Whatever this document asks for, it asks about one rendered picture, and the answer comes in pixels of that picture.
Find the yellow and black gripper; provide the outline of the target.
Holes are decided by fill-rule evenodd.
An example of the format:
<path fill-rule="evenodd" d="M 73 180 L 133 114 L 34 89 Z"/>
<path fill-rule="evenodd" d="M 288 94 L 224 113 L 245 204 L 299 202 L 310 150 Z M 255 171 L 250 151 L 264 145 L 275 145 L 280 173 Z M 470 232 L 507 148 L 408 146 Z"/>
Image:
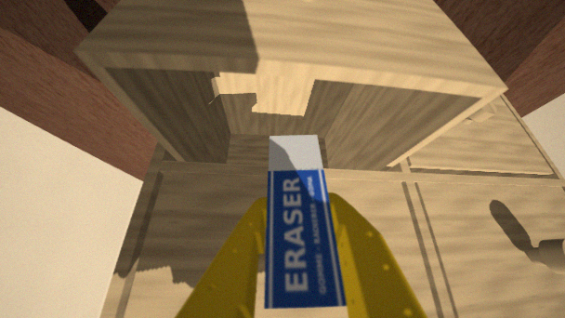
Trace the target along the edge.
<path fill-rule="evenodd" d="M 382 234 L 328 192 L 348 318 L 427 318 Z M 243 215 L 175 318 L 255 318 L 267 198 Z"/>

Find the blue and white eraser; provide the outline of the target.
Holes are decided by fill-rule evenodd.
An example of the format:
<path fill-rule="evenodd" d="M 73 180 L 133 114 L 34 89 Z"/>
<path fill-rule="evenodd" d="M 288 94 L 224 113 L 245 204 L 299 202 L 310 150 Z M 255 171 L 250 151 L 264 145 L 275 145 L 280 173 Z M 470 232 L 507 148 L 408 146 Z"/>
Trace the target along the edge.
<path fill-rule="evenodd" d="M 264 308 L 346 305 L 318 136 L 269 136 Z"/>

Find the wooden chest of drawers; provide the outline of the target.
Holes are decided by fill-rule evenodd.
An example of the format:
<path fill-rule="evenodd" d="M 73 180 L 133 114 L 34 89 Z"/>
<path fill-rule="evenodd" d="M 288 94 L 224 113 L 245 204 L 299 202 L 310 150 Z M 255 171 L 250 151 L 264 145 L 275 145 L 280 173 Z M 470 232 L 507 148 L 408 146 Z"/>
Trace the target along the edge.
<path fill-rule="evenodd" d="M 438 318 L 454 318 L 452 304 L 441 272 L 440 263 L 431 238 L 427 220 L 415 188 L 416 182 L 551 186 L 562 187 L 562 177 L 539 141 L 524 123 L 504 94 L 500 95 L 516 117 L 535 147 L 547 162 L 545 176 L 539 179 L 411 173 L 406 158 L 387 171 L 348 170 L 324 168 L 326 179 L 355 179 L 400 181 L 410 210 L 417 241 L 425 264 Z M 155 147 L 145 179 L 125 234 L 110 286 L 99 318 L 124 318 L 139 257 L 150 224 L 152 211 L 164 177 L 164 172 L 189 172 L 246 176 L 268 176 L 269 166 L 200 163 L 177 161 L 159 142 Z"/>

